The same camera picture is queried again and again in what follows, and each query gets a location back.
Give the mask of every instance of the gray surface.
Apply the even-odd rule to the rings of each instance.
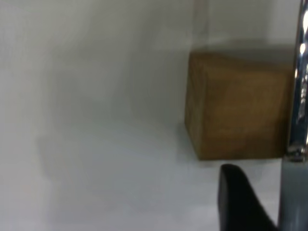
[[[308,228],[308,164],[282,162],[281,231],[306,231]]]
[[[1,231],[218,230],[184,131],[192,2],[0,1]],[[279,161],[238,162],[276,219]]]

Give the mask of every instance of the white surface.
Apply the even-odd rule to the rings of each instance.
[[[195,7],[0,1],[2,231],[218,230],[181,123]],[[276,219],[279,161],[238,164]]]

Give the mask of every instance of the brown wooden cube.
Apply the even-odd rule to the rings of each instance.
[[[185,125],[200,160],[281,157],[292,67],[192,53]]]

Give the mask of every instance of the wood grain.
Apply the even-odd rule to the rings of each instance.
[[[199,159],[281,157],[292,89],[290,66],[192,53],[185,125]]]

